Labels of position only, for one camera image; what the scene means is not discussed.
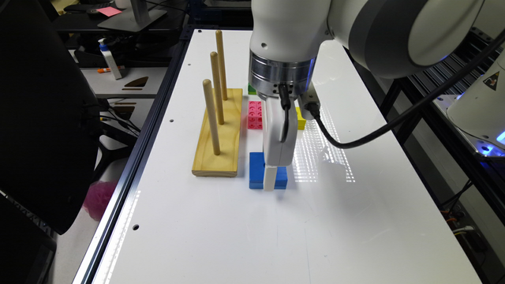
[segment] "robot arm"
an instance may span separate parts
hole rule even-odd
[[[254,30],[249,83],[264,101],[266,167],[291,164],[296,113],[281,106],[279,93],[281,87],[288,87],[291,102],[301,98],[303,107],[324,40],[338,40],[358,63],[379,77],[405,77],[448,56],[472,27],[483,3],[484,0],[252,0]],[[267,176],[266,172],[265,189],[269,188]]]

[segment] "blue block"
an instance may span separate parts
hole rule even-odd
[[[249,188],[263,189],[265,175],[265,156],[263,152],[249,153]],[[287,170],[285,166],[277,168],[274,189],[286,189]]]

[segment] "blue light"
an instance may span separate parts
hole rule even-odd
[[[489,147],[488,147],[488,150],[484,150],[484,149],[482,149],[482,150],[483,150],[483,151],[482,151],[482,155],[489,155],[489,153],[491,153],[491,151],[492,151],[492,149],[493,149],[493,148],[494,148],[494,147],[489,146]]]
[[[501,144],[505,144],[503,140],[505,139],[505,131],[503,131],[501,134],[498,135],[496,138],[496,141],[500,142]]]
[[[309,85],[310,85],[310,80],[312,79],[312,69],[314,68],[314,65],[316,64],[314,61],[316,59],[313,58],[310,60],[310,68],[309,68],[309,75],[307,76],[307,82],[305,83],[305,89],[308,90],[309,89]]]

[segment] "wooden peg board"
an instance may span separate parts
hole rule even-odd
[[[218,125],[220,155],[214,155],[207,110],[196,147],[192,173],[197,177],[234,178],[238,169],[242,89],[228,89],[223,101],[224,125]]]

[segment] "bottle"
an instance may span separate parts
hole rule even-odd
[[[110,72],[112,75],[114,75],[114,78],[121,79],[122,76],[119,73],[118,65],[116,64],[116,61],[114,60],[114,57],[112,56],[112,53],[109,50],[109,47],[104,43],[105,39],[99,39],[98,42],[100,43],[100,51],[102,51],[103,57],[105,58],[105,62],[107,62],[107,65],[109,66]]]

